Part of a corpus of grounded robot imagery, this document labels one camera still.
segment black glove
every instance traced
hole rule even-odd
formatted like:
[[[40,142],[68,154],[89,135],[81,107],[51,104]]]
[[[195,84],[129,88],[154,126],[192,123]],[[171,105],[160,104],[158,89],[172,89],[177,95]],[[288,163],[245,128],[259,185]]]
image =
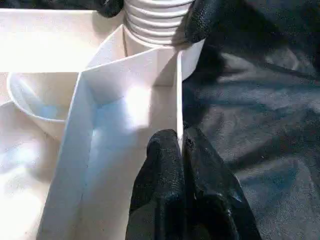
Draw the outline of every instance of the black glove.
[[[202,133],[157,132],[133,187],[127,240],[259,240],[243,191]]]

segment white plastic bowl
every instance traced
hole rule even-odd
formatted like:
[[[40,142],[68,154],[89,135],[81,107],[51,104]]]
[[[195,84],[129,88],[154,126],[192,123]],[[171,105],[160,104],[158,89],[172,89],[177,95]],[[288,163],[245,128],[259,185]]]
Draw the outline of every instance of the white plastic bowl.
[[[7,90],[21,111],[60,141],[77,77],[77,72],[10,73]]]

